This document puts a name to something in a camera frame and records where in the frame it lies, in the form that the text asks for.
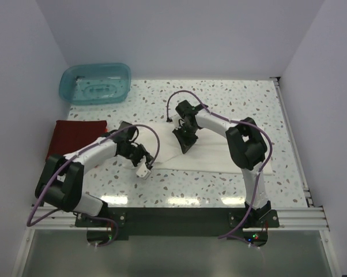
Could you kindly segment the white t shirt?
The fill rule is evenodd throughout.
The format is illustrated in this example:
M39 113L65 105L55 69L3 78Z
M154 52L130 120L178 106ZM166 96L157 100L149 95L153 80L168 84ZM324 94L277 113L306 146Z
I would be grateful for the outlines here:
M209 173L241 174L242 170L232 161L227 140L208 129L196 132L197 142L183 154L179 142L173 134L172 123L148 122L151 129L139 127L137 144L142 144L151 156L160 150L153 163L153 170L199 171Z

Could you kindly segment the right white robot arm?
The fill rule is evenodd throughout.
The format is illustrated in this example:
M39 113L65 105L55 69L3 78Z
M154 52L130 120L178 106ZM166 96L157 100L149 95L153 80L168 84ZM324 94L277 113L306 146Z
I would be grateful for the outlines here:
M246 186L245 206L246 221L249 225L258 227L266 220L266 214L271 211L271 203L265 192L263 176L267 146L264 135L248 117L242 121L225 121L219 116L205 111L206 106L193 106L188 101L180 102L175 110L175 128L172 131L177 138L182 153L185 154L197 142L197 131L209 130L227 140L231 160L241 169Z

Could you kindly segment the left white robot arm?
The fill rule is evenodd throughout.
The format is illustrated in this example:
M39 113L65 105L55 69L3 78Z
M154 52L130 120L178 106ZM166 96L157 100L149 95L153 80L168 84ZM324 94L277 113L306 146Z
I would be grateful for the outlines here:
M82 192L84 175L108 159L121 156L146 178L152 168L153 156L142 144L137 144L138 128L126 121L119 129L102 134L86 147L66 155L53 154L44 165L35 189L38 202L45 202L65 212L88 215L95 226L107 223L108 204Z

